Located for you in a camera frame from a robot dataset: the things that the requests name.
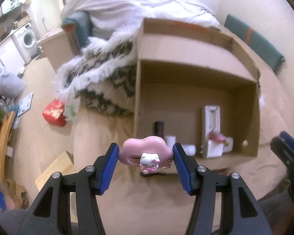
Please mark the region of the brown cardboard box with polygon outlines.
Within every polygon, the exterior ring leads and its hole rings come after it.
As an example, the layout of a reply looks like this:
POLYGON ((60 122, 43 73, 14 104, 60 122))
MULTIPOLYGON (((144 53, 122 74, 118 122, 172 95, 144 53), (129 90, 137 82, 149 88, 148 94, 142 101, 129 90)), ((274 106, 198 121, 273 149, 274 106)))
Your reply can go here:
POLYGON ((228 34, 185 22, 145 18, 137 36, 134 136, 163 133, 178 143, 204 141, 204 109, 220 108, 221 132, 234 140, 231 152, 199 163, 224 169, 258 155, 260 71, 245 45, 228 34))

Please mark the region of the blue white booklet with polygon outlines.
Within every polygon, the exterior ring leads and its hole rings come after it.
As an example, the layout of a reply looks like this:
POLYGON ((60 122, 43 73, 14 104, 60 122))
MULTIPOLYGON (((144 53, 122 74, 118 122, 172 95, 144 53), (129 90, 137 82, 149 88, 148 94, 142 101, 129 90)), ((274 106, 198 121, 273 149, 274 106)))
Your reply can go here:
POLYGON ((17 117, 21 116, 23 113, 25 113, 31 108, 32 98, 33 98, 33 92, 28 94, 26 97, 24 97, 21 100, 21 102, 19 103, 17 117))

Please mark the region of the small white bottle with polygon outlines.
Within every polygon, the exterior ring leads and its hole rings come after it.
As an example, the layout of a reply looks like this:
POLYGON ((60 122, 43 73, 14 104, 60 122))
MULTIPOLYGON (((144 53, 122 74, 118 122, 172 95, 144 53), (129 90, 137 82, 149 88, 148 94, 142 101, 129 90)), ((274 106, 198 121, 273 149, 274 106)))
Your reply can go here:
POLYGON ((194 156, 196 154, 196 146, 195 145, 182 145, 183 150, 185 151, 187 156, 194 156))

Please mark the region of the flat cardboard piece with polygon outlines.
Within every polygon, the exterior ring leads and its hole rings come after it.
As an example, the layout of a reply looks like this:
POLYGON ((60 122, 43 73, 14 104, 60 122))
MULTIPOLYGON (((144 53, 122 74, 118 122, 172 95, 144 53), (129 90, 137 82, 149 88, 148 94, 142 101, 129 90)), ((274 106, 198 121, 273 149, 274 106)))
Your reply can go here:
POLYGON ((50 176, 55 172, 63 175, 73 174, 75 171, 74 163, 67 151, 63 151, 35 180, 37 189, 40 191, 50 176))

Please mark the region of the white washing machine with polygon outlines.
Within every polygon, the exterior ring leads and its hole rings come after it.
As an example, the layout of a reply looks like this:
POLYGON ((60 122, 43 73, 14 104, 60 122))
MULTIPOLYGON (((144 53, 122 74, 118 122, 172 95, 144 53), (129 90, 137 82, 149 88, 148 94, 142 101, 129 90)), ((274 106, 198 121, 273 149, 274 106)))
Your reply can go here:
POLYGON ((31 22, 25 23, 22 27, 18 28, 11 35, 11 38, 25 64, 28 64, 37 54, 37 39, 32 30, 31 22))

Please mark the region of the red snack bag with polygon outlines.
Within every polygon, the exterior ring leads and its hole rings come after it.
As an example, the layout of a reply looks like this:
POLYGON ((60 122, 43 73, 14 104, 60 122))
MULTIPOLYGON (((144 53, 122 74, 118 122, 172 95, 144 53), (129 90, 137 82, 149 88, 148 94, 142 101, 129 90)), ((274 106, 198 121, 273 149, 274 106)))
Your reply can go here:
POLYGON ((42 112, 42 116, 49 124, 64 127, 66 125, 64 111, 65 103, 54 99, 42 112))

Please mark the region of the white plastic bottle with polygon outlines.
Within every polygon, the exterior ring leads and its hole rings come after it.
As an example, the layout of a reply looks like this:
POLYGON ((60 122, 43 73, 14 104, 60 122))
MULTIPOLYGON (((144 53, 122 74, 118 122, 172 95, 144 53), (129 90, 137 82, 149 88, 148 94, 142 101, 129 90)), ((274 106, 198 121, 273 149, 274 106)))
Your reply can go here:
POLYGON ((176 136, 173 136, 173 135, 165 135, 164 136, 164 140, 165 140, 166 144, 168 145, 168 147, 170 149, 172 149, 172 147, 176 143, 176 136))

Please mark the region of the grey plastic bag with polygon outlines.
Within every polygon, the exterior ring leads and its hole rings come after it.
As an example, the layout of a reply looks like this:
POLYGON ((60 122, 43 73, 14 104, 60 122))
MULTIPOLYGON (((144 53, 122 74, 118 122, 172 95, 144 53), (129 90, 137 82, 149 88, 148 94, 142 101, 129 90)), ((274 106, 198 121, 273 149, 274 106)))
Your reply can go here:
POLYGON ((7 99, 18 97, 25 89, 25 82, 17 75, 0 66, 0 95, 7 99))

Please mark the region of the white wall charger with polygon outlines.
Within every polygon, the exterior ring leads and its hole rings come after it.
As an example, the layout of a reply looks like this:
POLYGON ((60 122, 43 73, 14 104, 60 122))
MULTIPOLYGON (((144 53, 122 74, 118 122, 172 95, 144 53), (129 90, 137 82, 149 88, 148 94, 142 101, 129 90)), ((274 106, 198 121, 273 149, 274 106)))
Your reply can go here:
POLYGON ((203 143, 201 156, 205 159, 220 158, 223 154, 224 143, 206 139, 203 143))

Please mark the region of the wooden chair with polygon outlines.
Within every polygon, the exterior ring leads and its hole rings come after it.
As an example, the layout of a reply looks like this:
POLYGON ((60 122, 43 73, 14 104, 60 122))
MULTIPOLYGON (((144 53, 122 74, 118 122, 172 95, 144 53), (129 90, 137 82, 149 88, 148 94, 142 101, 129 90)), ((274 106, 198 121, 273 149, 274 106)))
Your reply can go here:
POLYGON ((4 115, 0 129, 0 183, 5 181, 5 159, 8 149, 8 139, 15 118, 15 112, 10 111, 4 115))

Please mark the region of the beige bed blanket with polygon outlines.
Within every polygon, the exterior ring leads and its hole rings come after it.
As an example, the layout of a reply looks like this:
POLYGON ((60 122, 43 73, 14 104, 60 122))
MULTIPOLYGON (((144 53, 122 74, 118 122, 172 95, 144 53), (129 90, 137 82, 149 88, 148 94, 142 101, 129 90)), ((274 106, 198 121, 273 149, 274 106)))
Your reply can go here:
MULTIPOLYGON (((261 123, 258 157, 233 167, 256 199, 284 190, 286 168, 270 150, 271 139, 286 130, 294 137, 294 105, 277 76, 264 61, 261 72, 261 123)), ((122 144, 133 130, 132 117, 105 116, 80 105, 74 137, 77 171, 93 164, 112 142, 122 144)), ((184 234, 194 198, 176 174, 141 176, 134 167, 118 164, 109 189, 98 197, 107 234, 184 234)))

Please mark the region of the white duvet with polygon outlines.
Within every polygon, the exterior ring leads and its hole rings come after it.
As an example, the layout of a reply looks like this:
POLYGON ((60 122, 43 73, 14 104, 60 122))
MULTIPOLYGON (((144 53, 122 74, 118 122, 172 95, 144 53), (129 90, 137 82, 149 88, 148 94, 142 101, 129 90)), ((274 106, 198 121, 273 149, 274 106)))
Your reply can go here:
POLYGON ((144 18, 159 18, 219 27, 213 11, 198 0, 70 0, 60 17, 87 12, 93 34, 108 39, 121 28, 138 28, 144 18))

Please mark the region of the teal cushion with orange stripe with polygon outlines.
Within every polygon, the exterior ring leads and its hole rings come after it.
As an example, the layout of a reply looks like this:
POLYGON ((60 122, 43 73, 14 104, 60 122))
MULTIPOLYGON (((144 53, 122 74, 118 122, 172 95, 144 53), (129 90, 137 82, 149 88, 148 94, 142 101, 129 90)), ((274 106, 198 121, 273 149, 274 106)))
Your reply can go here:
POLYGON ((264 36, 237 17, 228 14, 224 26, 244 41, 276 74, 285 62, 284 55, 264 36))

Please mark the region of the white remote control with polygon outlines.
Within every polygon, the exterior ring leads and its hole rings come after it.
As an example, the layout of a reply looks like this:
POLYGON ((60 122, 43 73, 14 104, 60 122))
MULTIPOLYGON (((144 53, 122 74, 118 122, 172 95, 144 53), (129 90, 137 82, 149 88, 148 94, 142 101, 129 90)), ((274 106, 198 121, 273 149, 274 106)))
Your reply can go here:
POLYGON ((220 122, 219 106, 204 106, 202 108, 202 141, 205 141, 212 130, 220 133, 220 122))

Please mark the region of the pink cloud Hello Kitty case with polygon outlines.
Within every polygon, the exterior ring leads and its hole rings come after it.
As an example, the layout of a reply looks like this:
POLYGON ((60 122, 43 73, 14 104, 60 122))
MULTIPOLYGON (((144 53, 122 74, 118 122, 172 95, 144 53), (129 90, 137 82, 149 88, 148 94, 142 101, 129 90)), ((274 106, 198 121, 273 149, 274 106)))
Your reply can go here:
POLYGON ((159 169, 171 168, 174 153, 158 136, 129 138, 119 150, 118 159, 124 165, 139 167, 142 174, 155 174, 159 169))

